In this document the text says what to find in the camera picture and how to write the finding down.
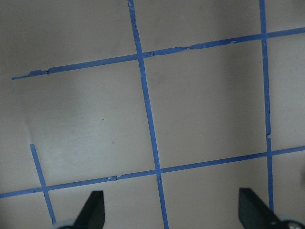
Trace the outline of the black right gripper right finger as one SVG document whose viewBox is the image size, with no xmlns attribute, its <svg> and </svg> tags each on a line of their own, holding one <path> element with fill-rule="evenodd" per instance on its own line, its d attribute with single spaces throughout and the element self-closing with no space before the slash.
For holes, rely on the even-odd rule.
<svg viewBox="0 0 305 229">
<path fill-rule="evenodd" d="M 240 188 L 238 217 L 244 229 L 275 229 L 281 220 L 251 188 Z"/>
</svg>

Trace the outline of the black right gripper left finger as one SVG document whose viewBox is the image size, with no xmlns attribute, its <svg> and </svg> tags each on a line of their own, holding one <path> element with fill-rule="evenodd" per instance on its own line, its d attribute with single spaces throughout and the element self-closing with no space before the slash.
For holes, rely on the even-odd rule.
<svg viewBox="0 0 305 229">
<path fill-rule="evenodd" d="M 74 229 L 102 229 L 105 223 L 103 191 L 93 191 L 76 218 Z"/>
</svg>

